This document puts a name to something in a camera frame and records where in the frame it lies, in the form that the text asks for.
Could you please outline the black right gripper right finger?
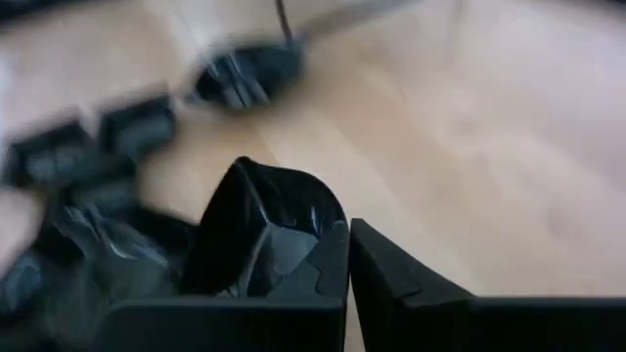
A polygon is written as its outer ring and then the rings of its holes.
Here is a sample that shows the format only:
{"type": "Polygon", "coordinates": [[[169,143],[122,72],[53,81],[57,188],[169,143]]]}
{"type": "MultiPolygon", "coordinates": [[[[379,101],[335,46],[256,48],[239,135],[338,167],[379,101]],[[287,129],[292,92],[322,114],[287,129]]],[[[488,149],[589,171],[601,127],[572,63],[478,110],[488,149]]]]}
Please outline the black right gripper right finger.
{"type": "Polygon", "coordinates": [[[363,219],[350,235],[366,352],[626,352],[626,298],[478,296],[363,219]]]}

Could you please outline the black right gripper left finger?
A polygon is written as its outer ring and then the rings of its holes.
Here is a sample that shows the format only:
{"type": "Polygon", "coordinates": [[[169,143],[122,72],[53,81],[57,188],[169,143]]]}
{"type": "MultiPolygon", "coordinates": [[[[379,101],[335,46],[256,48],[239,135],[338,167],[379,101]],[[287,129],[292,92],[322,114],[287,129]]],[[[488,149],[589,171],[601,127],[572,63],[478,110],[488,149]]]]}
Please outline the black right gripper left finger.
{"type": "Polygon", "coordinates": [[[334,224],[265,297],[123,304],[100,327],[100,352],[343,352],[349,244],[334,224]]]}

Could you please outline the small black square plate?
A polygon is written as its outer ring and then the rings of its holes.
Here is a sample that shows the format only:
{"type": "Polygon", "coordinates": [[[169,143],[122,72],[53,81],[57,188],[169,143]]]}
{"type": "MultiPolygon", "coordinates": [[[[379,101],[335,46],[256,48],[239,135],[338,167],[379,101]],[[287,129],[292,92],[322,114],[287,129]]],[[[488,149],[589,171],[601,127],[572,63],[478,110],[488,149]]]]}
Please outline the small black square plate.
{"type": "Polygon", "coordinates": [[[97,141],[104,152],[139,159],[171,142],[175,131],[171,98],[161,95],[106,110],[97,141]]]}
{"type": "Polygon", "coordinates": [[[15,188],[51,188],[98,153],[78,120],[21,137],[9,144],[0,182],[15,188]]]}
{"type": "Polygon", "coordinates": [[[98,164],[73,174],[61,185],[57,202],[78,209],[118,210],[138,202],[138,175],[134,163],[98,164]]]}

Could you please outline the black perforated metal shelf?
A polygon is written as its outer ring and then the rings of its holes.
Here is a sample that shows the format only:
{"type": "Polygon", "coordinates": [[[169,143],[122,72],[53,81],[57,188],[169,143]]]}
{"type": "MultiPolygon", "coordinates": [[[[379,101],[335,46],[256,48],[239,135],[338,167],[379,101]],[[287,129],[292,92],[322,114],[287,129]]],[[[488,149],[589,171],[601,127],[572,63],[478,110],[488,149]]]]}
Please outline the black perforated metal shelf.
{"type": "Polygon", "coordinates": [[[416,1],[418,0],[357,0],[322,14],[297,29],[291,28],[285,0],[274,0],[274,4],[285,39],[288,42],[310,43],[416,1]]]}

